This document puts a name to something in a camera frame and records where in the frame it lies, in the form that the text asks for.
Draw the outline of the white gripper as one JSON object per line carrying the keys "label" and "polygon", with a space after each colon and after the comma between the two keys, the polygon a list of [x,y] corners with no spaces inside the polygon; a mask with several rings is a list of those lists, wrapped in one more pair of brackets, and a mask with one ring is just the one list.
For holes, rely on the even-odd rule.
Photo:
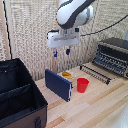
{"label": "white gripper", "polygon": [[[78,28],[51,30],[47,33],[47,46],[54,48],[53,56],[57,57],[57,47],[72,46],[79,42],[80,33]],[[71,48],[66,49],[66,55],[70,55]]]}

